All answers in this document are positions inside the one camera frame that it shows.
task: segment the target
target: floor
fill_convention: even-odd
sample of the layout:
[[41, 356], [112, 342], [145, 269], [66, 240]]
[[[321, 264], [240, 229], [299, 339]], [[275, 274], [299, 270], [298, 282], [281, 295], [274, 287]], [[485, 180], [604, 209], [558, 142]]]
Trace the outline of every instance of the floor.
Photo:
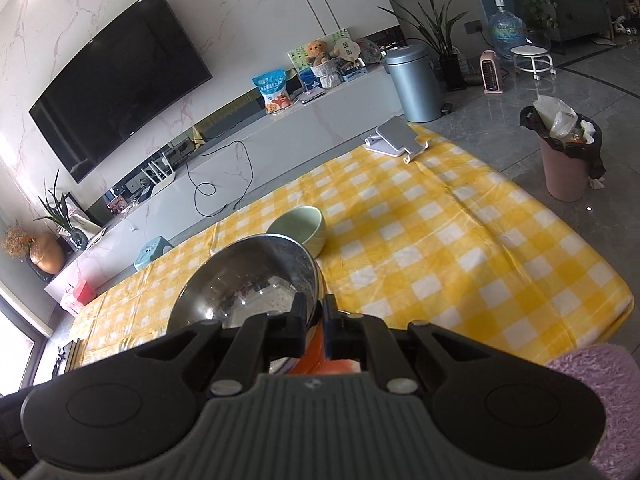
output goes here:
[[[530, 75], [515, 75], [511, 67], [507, 67], [512, 73], [505, 80], [504, 94], [485, 95], [482, 87], [447, 94], [446, 100], [454, 104], [454, 112], [426, 126], [501, 171], [555, 212], [609, 261], [634, 296], [640, 298], [640, 43], [609, 50], [587, 41], [568, 47], [564, 55], [554, 55], [554, 60], [559, 66], [565, 66], [555, 78], [546, 74], [536, 83]], [[576, 203], [559, 202], [546, 192], [538, 138], [519, 125], [520, 110], [540, 94], [562, 99], [601, 127], [602, 158], [607, 168], [605, 189], [588, 189]], [[351, 151], [363, 143], [366, 135], [351, 139], [252, 190], [240, 207]], [[171, 242], [179, 244], [228, 214], [225, 211], [205, 218]], [[132, 267], [127, 269], [109, 285], [115, 285], [133, 272]], [[57, 346], [68, 342], [73, 318], [61, 308], [55, 316], [58, 327], [45, 348], [36, 382], [49, 379]], [[638, 310], [634, 310], [610, 341], [625, 346], [640, 364]]]

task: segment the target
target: teal stool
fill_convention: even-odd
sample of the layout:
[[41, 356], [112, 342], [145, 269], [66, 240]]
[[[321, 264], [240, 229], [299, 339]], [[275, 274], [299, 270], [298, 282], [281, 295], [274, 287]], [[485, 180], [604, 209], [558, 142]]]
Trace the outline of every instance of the teal stool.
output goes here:
[[160, 256], [168, 253], [173, 248], [174, 246], [172, 246], [161, 236], [156, 237], [150, 242], [147, 242], [145, 246], [142, 247], [142, 250], [136, 258], [133, 266], [136, 268], [136, 270], [144, 269], [152, 261], [157, 260]]

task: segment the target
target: green bowl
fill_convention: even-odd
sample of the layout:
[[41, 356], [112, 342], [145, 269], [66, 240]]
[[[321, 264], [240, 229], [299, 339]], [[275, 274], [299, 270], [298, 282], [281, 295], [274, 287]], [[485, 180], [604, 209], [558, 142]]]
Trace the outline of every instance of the green bowl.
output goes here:
[[311, 205], [303, 205], [276, 218], [267, 229], [270, 234], [285, 235], [303, 244], [314, 258], [326, 242], [326, 223], [322, 212]]

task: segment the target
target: door frame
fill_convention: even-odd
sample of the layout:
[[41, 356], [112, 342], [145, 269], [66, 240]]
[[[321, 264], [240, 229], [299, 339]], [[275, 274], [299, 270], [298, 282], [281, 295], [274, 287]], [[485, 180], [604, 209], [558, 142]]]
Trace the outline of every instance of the door frame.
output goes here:
[[31, 348], [31, 354], [27, 361], [27, 366], [24, 369], [24, 375], [20, 382], [20, 389], [26, 388], [33, 384], [33, 380], [36, 376], [36, 370], [40, 364], [40, 358], [44, 352], [44, 347], [47, 343], [47, 338], [43, 336], [39, 330], [27, 322], [20, 314], [18, 314], [14, 308], [0, 296], [0, 312], [4, 314], [14, 326], [20, 330], [25, 336], [33, 341], [33, 347]]

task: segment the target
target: black tv screen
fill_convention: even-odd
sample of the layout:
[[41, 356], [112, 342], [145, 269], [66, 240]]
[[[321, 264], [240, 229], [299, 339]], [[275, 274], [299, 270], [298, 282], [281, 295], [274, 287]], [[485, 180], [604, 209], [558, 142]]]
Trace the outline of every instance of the black tv screen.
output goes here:
[[66, 65], [29, 113], [76, 182], [211, 79], [166, 0], [138, 0]]

